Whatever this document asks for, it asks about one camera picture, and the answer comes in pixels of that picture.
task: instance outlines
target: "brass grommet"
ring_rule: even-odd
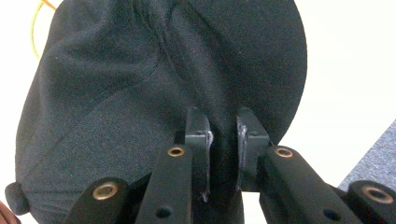
[[[179,157],[184,155],[184,149],[181,147],[172,147],[168,150],[168,155],[171,157]]]
[[[284,158],[290,158],[293,157],[293,152],[286,149],[286,148],[277,148],[275,150],[276,155]]]
[[[106,182],[105,184],[97,187],[93,191],[92,196],[94,199],[98,201],[102,201],[113,197],[114,195],[116,195],[118,191],[119,191],[119,186],[116,183]]]
[[[363,188],[361,188],[361,191],[363,191],[363,193],[371,200],[378,203],[393,203],[394,201],[393,197],[390,194],[376,187],[364,186]]]

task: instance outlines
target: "screw hole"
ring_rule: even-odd
[[[285,148],[278,148],[275,153],[280,156],[280,157],[285,157],[285,158],[289,158],[293,156],[293,152],[285,149]]]
[[[172,215],[172,211],[168,207],[160,207],[155,215],[158,218],[168,218]]]
[[[365,186],[362,191],[367,197],[378,203],[393,203],[393,197],[382,189]]]
[[[336,212],[334,212],[332,209],[324,209],[323,214],[325,217],[327,217],[328,219],[331,219],[333,221],[341,220],[341,216],[338,215]]]
[[[181,147],[172,147],[168,150],[168,155],[171,157],[179,157],[184,155],[184,149]]]
[[[99,201],[106,200],[113,197],[117,191],[119,191],[119,187],[116,183],[106,182],[93,191],[93,198]]]

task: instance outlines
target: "black baseball cap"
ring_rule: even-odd
[[[64,0],[21,115],[7,202],[39,223],[62,222],[95,180],[148,174],[195,106],[215,137],[211,194],[195,221],[243,222],[238,108],[278,143],[306,62],[293,1]]]

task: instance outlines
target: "white surface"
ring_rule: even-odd
[[[29,43],[35,4],[6,1],[0,14],[3,202],[3,189],[14,180],[21,108],[37,67]],[[298,150],[326,182],[338,186],[396,119],[396,3],[298,0],[296,4],[307,37],[308,77],[296,118],[281,144]],[[37,18],[39,49],[51,16],[44,7]],[[244,194],[244,200],[246,223],[260,223],[257,194]],[[21,220],[34,223],[26,216]]]

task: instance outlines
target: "black metal bracket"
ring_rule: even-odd
[[[348,192],[327,185],[289,147],[271,146],[248,108],[237,115],[239,172],[236,189],[260,193],[267,223],[396,223],[396,193],[372,181]],[[128,185],[117,178],[92,183],[64,223],[192,223],[191,204],[210,198],[210,145],[205,114],[188,111],[179,144],[160,150],[150,175]]]

